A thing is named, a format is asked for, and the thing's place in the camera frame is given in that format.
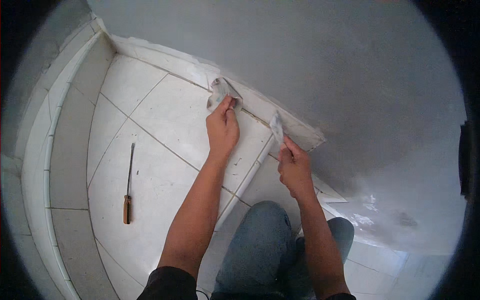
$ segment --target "person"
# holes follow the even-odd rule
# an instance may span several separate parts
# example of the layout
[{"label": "person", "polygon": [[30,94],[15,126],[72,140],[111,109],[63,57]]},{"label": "person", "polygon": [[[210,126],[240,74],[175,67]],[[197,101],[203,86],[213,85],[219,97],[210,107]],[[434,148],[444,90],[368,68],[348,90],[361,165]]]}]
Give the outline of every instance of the person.
[{"label": "person", "polygon": [[[139,296],[196,299],[196,279],[217,220],[228,157],[240,136],[227,96],[206,118],[210,152],[168,230],[158,267]],[[254,205],[239,225],[216,276],[213,300],[355,299],[343,274],[353,242],[353,226],[343,218],[328,222],[317,200],[308,154],[284,138],[278,155],[280,181],[300,208],[304,237],[294,240],[279,205]]]}]

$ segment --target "wooden screwdriver handle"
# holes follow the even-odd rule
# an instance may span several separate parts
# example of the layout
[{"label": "wooden screwdriver handle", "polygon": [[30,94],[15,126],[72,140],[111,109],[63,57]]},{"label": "wooden screwdriver handle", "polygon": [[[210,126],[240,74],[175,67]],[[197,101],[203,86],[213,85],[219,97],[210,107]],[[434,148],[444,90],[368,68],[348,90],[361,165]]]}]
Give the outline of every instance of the wooden screwdriver handle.
[{"label": "wooden screwdriver handle", "polygon": [[130,218],[132,216],[132,198],[129,195],[124,196],[123,201],[123,223],[130,224]]}]

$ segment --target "cable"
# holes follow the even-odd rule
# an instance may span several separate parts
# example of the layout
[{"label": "cable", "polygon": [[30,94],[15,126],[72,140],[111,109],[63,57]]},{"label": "cable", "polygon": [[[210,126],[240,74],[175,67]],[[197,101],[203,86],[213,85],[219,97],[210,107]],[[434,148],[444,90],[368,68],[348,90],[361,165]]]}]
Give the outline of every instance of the cable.
[{"label": "cable", "polygon": [[207,299],[208,299],[208,300],[210,300],[210,298],[208,297],[208,295],[207,295],[207,294],[205,294],[205,292],[204,292],[204,291],[201,291],[201,290],[198,290],[198,289],[197,289],[196,291],[197,291],[197,292],[201,292],[202,294],[204,294],[204,295],[205,295],[205,297],[207,297]]}]

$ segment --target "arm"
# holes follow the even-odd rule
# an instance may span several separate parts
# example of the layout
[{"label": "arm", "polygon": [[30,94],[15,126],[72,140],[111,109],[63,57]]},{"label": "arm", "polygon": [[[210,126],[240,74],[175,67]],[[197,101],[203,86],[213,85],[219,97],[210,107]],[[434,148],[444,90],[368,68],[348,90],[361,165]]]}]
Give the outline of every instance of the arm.
[{"label": "arm", "polygon": [[322,207],[313,189],[308,154],[289,137],[280,147],[280,181],[297,199],[305,236],[307,266],[318,299],[347,293],[340,252],[328,227]]},{"label": "arm", "polygon": [[206,119],[210,153],[170,225],[158,263],[182,269],[195,280],[215,227],[228,157],[240,136],[233,105],[225,97]]}]

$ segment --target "hand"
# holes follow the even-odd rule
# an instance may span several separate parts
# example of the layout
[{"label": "hand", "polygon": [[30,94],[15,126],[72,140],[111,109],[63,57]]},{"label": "hand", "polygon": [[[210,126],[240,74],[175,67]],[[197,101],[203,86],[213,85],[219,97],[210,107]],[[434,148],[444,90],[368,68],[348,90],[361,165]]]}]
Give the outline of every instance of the hand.
[{"label": "hand", "polygon": [[278,153],[278,172],[280,182],[290,190],[290,195],[299,200],[313,190],[312,171],[310,170],[310,158],[307,152],[294,143],[289,137],[284,136],[284,144],[280,145]]},{"label": "hand", "polygon": [[227,161],[230,153],[240,138],[237,116],[233,111],[235,100],[226,96],[206,119],[208,141],[210,142],[209,157]]}]

